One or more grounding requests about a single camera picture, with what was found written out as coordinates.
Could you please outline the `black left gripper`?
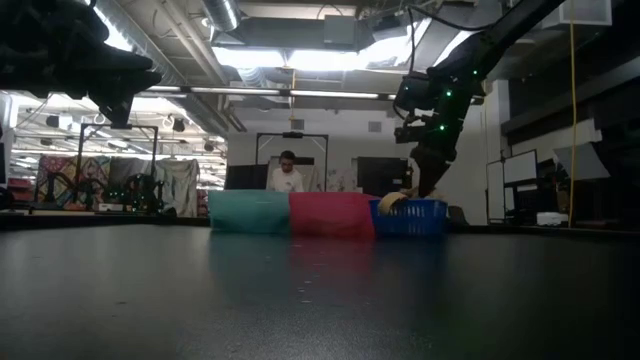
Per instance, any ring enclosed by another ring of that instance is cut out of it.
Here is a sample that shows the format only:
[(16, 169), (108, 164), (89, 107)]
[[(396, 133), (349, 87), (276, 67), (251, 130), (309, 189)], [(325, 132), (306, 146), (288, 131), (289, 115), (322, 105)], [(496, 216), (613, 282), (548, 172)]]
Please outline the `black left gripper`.
[(159, 84), (152, 61), (106, 44), (20, 52), (0, 46), (0, 89), (37, 97), (89, 97), (116, 128), (126, 128), (134, 97)]

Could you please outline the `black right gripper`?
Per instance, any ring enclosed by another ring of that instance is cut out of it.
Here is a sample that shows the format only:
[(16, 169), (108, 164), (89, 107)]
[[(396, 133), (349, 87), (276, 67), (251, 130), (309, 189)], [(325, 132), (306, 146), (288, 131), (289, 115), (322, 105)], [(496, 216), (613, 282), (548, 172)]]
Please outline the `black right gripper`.
[(482, 74), (469, 66), (440, 64), (425, 74), (438, 90), (433, 110), (418, 110), (402, 117), (394, 130), (398, 144), (416, 142), (410, 157), (419, 168), (418, 194), (428, 196), (456, 159), (456, 143), (472, 99), (483, 97)]

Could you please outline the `wide tan rubber band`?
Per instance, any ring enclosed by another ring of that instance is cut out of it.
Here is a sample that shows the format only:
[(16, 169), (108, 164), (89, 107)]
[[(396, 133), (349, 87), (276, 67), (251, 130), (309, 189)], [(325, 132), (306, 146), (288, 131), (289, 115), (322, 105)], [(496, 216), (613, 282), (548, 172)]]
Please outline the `wide tan rubber band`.
[(379, 200), (378, 212), (381, 215), (389, 215), (397, 203), (408, 199), (409, 197), (403, 192), (391, 192)]

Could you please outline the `black square panel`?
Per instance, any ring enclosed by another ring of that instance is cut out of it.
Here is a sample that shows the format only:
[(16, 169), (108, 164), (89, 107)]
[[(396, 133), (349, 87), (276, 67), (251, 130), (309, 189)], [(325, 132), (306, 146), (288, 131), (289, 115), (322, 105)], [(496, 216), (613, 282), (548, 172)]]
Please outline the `black square panel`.
[(406, 158), (358, 157), (356, 185), (364, 194), (383, 197), (412, 187), (413, 170)]

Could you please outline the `blue slotted plastic basket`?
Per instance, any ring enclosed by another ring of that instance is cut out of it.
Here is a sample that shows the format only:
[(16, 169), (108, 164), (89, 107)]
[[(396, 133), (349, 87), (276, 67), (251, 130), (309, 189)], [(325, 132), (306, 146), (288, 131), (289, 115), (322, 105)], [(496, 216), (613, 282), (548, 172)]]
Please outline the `blue slotted plastic basket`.
[(441, 234), (448, 205), (435, 199), (410, 199), (395, 204), (386, 215), (379, 212), (379, 200), (370, 200), (371, 218), (378, 238), (426, 237)]

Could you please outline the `colourful patterned cloth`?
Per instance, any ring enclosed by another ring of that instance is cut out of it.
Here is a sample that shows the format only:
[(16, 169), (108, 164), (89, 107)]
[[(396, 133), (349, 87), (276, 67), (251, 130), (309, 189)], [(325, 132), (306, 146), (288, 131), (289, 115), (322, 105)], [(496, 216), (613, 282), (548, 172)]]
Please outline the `colourful patterned cloth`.
[(87, 186), (76, 191), (76, 182), (89, 181), (92, 187), (93, 205), (103, 201), (103, 193), (109, 180), (111, 159), (106, 156), (82, 156), (78, 163), (76, 156), (42, 155), (38, 162), (34, 200), (44, 203), (53, 199), (58, 206), (73, 202), (85, 202)]

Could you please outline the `background robot with green lights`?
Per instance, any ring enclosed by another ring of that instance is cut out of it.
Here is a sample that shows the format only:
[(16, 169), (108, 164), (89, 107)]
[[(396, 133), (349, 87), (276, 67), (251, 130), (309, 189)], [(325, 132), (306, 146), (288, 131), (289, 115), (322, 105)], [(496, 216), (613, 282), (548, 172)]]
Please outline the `background robot with green lights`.
[(116, 211), (158, 214), (165, 206), (163, 187), (164, 182), (151, 175), (132, 175), (122, 185), (109, 187), (103, 193), (104, 202), (115, 205)]

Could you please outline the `grey hanging cloth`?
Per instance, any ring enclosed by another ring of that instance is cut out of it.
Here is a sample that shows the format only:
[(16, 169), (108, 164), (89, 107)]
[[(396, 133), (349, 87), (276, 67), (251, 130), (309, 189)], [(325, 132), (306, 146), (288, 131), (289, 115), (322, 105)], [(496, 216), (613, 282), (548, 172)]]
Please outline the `grey hanging cloth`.
[[(163, 183), (162, 201), (166, 208), (174, 208), (178, 217), (198, 216), (197, 180), (199, 163), (196, 160), (161, 159), (155, 162), (155, 181)], [(138, 158), (111, 159), (109, 183), (123, 185), (138, 174), (151, 174), (151, 161)]]

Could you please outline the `pink plastic basket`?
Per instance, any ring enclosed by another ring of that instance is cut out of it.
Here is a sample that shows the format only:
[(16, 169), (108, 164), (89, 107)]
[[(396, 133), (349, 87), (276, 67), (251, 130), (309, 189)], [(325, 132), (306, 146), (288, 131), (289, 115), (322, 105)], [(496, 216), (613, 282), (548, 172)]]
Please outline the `pink plastic basket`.
[(296, 192), (289, 195), (294, 237), (372, 241), (376, 238), (369, 201), (353, 192)]

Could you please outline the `small white box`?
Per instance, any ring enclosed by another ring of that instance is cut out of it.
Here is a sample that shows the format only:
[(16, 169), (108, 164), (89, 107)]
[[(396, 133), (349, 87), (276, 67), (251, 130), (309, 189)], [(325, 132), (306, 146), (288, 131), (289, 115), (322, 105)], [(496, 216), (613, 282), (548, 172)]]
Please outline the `small white box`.
[(569, 216), (558, 212), (538, 212), (536, 214), (537, 226), (560, 227), (569, 224)]

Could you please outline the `black monitor screen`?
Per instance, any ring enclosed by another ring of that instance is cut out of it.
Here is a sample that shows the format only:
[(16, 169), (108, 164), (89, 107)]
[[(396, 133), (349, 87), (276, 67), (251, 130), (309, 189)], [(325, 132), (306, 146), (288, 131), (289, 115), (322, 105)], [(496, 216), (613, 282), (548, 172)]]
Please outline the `black monitor screen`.
[(267, 165), (232, 165), (227, 168), (225, 190), (264, 190), (267, 187)]

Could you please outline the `person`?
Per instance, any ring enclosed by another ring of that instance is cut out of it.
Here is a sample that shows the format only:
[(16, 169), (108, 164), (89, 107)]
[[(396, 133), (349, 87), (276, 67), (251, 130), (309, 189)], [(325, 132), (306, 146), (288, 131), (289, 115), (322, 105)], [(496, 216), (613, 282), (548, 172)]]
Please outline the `person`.
[(271, 173), (268, 190), (283, 193), (305, 191), (303, 176), (294, 167), (295, 160), (296, 156), (290, 150), (280, 154), (279, 167)]

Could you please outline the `grey angled panel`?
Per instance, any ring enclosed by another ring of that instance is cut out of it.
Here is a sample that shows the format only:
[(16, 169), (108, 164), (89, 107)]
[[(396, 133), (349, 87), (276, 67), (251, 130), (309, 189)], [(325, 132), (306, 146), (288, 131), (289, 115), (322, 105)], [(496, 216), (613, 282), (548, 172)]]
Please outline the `grey angled panel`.
[(554, 156), (570, 178), (576, 181), (598, 180), (610, 177), (609, 171), (599, 158), (594, 144), (584, 143), (557, 148)]

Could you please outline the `grey ceiling box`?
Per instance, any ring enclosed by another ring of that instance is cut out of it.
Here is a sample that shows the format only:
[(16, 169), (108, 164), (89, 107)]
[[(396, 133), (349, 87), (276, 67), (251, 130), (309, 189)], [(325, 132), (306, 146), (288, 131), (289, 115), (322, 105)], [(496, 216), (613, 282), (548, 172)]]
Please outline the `grey ceiling box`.
[(352, 51), (356, 45), (357, 21), (352, 16), (324, 17), (324, 46), (327, 49)]

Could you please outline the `teal plastic basket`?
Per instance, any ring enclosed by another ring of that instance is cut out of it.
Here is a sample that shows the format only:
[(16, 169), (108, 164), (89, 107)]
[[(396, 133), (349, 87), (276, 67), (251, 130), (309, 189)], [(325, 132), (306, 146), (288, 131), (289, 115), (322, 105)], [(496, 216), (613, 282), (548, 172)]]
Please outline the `teal plastic basket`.
[(215, 232), (289, 235), (289, 194), (267, 190), (208, 192), (208, 210)]

